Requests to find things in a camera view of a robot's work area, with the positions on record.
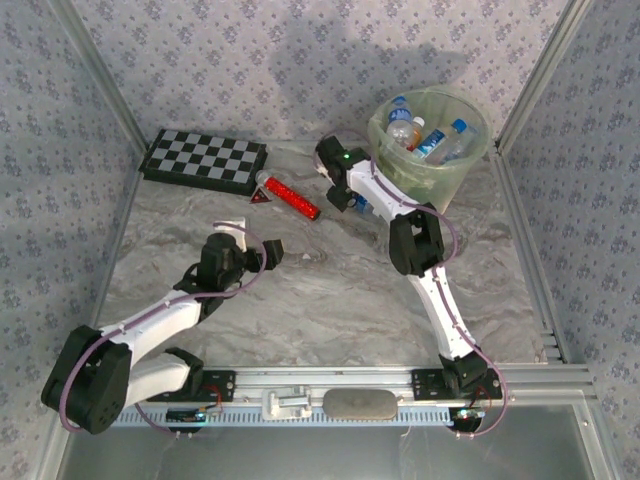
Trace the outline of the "grey oval pad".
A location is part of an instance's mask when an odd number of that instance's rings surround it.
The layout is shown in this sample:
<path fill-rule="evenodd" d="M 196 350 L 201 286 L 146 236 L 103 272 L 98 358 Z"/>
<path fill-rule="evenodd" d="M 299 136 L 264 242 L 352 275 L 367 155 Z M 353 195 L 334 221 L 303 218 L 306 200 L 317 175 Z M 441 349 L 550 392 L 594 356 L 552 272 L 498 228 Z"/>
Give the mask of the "grey oval pad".
<path fill-rule="evenodd" d="M 388 390 L 336 388 L 323 397 L 324 413 L 338 420 L 391 420 L 398 411 L 396 396 Z"/>

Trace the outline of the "orange bottle red label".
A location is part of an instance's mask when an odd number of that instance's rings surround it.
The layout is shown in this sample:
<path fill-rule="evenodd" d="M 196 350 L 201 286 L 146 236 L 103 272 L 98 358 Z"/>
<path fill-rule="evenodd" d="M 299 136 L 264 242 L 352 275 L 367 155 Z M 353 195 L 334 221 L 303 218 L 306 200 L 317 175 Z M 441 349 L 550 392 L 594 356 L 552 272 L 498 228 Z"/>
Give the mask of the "orange bottle red label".
<path fill-rule="evenodd" d="M 406 149 L 408 151 L 413 151 L 421 143 L 423 138 L 424 126 L 425 126 L 425 121 L 422 117 L 415 116 L 412 119 L 413 134 L 408 145 L 406 146 Z"/>

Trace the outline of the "slim clear bottle blue cap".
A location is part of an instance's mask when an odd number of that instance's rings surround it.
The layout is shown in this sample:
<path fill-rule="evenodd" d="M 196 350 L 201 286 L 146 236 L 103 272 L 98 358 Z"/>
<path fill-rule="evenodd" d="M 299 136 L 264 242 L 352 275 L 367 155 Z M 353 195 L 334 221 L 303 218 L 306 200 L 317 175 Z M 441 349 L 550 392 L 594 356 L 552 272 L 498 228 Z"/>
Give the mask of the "slim clear bottle blue cap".
<path fill-rule="evenodd" d="M 449 125 L 435 128 L 414 149 L 414 154 L 426 163 L 440 165 L 439 161 L 446 141 L 458 132 L 462 132 L 467 126 L 464 120 L 456 119 Z"/>

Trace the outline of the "black grey chessboard box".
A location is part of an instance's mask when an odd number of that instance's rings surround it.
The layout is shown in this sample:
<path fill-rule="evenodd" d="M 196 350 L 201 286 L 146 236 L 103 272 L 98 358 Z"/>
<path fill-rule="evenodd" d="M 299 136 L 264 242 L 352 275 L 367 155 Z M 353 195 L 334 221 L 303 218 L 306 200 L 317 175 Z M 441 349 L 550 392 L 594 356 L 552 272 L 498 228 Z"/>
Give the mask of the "black grey chessboard box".
<path fill-rule="evenodd" d="M 250 196 L 267 156 L 263 143 L 162 129 L 139 171 L 149 181 Z"/>

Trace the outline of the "grey metal clamp bracket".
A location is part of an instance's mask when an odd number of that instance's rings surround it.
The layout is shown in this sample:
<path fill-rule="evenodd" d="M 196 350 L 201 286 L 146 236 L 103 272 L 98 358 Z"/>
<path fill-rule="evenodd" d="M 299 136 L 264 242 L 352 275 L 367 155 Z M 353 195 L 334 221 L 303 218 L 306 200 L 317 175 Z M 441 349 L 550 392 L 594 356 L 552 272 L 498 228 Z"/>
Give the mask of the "grey metal clamp bracket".
<path fill-rule="evenodd" d="M 313 413 L 311 388 L 297 385 L 262 392 L 262 418 L 268 421 L 309 418 Z"/>

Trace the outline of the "green mesh waste bin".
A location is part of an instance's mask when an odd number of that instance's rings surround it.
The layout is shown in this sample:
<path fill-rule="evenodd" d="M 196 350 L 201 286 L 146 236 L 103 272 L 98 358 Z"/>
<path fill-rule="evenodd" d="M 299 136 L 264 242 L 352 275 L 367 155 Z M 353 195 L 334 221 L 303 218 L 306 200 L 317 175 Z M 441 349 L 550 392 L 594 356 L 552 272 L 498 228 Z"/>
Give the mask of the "green mesh waste bin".
<path fill-rule="evenodd" d="M 484 109 L 447 85 L 398 94 L 368 122 L 377 168 L 411 199 L 440 212 L 487 152 L 491 136 Z"/>

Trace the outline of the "grey glossy lower panel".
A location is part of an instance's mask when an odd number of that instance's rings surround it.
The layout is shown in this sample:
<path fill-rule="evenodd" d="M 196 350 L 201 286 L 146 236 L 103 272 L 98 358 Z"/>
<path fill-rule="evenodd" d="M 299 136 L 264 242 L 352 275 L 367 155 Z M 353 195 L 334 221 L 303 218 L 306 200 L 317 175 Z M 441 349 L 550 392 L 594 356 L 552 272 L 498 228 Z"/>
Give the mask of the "grey glossy lower panel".
<path fill-rule="evenodd" d="M 56 480 L 618 480 L 569 405 L 513 407 L 475 439 L 436 426 L 146 427 L 78 435 Z"/>

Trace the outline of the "blue cap bottle logo label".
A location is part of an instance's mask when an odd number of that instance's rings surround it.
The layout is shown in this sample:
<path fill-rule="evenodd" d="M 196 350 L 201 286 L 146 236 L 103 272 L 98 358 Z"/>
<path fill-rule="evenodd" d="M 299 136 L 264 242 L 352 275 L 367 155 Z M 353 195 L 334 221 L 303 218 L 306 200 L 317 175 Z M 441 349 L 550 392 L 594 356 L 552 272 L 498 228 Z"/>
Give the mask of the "blue cap bottle logo label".
<path fill-rule="evenodd" d="M 403 95 L 396 96 L 389 104 L 386 134 L 403 148 L 414 138 L 413 115 L 409 102 Z"/>

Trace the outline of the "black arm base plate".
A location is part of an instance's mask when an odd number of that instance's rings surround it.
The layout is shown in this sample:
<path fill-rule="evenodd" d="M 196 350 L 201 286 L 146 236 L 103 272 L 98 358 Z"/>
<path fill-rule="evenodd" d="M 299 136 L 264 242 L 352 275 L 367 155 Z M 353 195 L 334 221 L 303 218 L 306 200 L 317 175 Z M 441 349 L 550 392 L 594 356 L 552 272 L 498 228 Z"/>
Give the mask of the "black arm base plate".
<path fill-rule="evenodd" d="M 493 369 L 464 385 L 448 369 L 414 369 L 411 387 L 415 400 L 500 400 L 503 398 L 498 375 Z"/>
<path fill-rule="evenodd" d="M 216 404 L 234 399 L 236 372 L 233 370 L 204 369 L 187 377 L 186 384 L 178 391 L 164 392 L 148 399 L 148 402 Z"/>

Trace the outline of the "small circuit board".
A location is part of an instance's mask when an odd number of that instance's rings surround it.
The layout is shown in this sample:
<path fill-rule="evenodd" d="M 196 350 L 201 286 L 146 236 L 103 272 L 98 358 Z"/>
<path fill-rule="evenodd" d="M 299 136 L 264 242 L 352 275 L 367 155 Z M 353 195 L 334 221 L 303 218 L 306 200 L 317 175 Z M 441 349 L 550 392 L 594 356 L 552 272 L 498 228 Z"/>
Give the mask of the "small circuit board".
<path fill-rule="evenodd" d="M 449 409 L 452 425 L 449 427 L 455 433 L 474 434 L 481 426 L 486 412 L 481 408 L 459 407 Z"/>
<path fill-rule="evenodd" d="M 206 423 L 223 413 L 221 407 L 170 408 L 165 414 L 168 423 Z"/>

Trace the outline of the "aluminium frame post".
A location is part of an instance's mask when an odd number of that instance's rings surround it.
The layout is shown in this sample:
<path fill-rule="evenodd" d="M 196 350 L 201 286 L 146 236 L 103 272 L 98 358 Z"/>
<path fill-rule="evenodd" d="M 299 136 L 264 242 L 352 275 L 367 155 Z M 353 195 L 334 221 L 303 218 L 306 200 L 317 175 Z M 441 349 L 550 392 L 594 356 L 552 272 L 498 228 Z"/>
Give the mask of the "aluminium frame post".
<path fill-rule="evenodd" d="M 147 149 L 146 138 L 72 1 L 47 0 L 47 3 L 76 49 L 105 102 L 111 108 L 127 139 L 139 155 L 144 154 Z"/>
<path fill-rule="evenodd" d="M 594 0 L 567 0 L 534 68 L 496 138 L 497 153 L 506 155 L 544 93 Z"/>

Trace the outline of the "red glitter tube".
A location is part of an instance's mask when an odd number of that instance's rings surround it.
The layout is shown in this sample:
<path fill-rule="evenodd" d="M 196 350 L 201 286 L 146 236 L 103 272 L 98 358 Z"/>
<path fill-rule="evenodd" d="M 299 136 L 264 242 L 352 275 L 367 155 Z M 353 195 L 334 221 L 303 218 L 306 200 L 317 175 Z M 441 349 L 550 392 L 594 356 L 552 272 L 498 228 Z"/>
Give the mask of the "red glitter tube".
<path fill-rule="evenodd" d="M 275 176 L 261 170 L 256 175 L 256 180 L 261 187 L 274 194 L 280 200 L 292 207 L 305 218 L 315 221 L 319 218 L 321 210 L 304 196 L 288 187 Z"/>

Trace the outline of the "aluminium front rail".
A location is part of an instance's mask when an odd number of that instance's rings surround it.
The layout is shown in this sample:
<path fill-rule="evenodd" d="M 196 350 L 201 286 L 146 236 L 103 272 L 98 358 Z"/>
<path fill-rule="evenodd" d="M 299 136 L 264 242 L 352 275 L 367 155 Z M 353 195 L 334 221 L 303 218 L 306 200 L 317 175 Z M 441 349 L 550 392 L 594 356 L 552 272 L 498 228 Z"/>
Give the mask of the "aluminium front rail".
<path fill-rule="evenodd" d="M 386 389 L 408 402 L 420 401 L 413 397 L 411 371 L 436 369 L 418 367 L 214 367 L 201 370 L 233 370 L 236 372 L 235 403 L 258 403 L 262 392 L 271 388 L 304 385 L 311 388 L 311 396 L 319 400 L 327 390 L 334 388 Z M 593 399 L 596 397 L 591 375 L 582 365 L 504 365 L 499 378 L 503 398 L 509 403 L 526 398 Z M 180 390 L 187 381 L 181 380 L 178 365 L 155 365 L 147 373 L 135 372 L 128 384 L 135 402 L 147 401 L 164 392 Z M 469 400 L 426 400 L 421 402 L 462 402 Z"/>

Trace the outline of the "pale green plastic bin liner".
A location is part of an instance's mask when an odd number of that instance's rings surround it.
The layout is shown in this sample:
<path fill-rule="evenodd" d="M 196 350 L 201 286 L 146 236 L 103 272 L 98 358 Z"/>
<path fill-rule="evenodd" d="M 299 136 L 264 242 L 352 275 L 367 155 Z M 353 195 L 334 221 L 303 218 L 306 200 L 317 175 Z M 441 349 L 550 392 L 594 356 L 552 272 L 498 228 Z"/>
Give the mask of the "pale green plastic bin liner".
<path fill-rule="evenodd" d="M 405 191 L 422 189 L 455 193 L 471 166 L 488 150 L 492 124 L 487 111 L 469 95 L 450 85 L 410 90 L 402 95 L 409 102 L 412 114 L 424 119 L 424 134 L 462 119 L 477 130 L 477 136 L 463 158 L 441 166 L 420 164 L 415 155 L 386 134 L 390 104 L 386 102 L 375 111 L 368 124 L 368 135 L 379 168 L 392 183 Z"/>

